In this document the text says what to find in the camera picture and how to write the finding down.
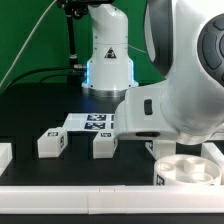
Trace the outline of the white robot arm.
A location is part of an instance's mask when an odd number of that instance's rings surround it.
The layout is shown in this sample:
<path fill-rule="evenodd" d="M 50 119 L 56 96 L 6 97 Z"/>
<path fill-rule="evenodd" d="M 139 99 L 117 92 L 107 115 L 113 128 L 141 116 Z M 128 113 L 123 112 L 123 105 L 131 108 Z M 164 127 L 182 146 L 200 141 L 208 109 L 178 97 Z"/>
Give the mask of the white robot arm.
<path fill-rule="evenodd" d="M 114 137 L 200 144 L 224 125 L 224 0 L 146 0 L 144 41 L 164 80 L 140 87 L 124 47 L 126 15 L 113 0 L 88 0 L 96 33 L 85 88 L 120 91 Z"/>

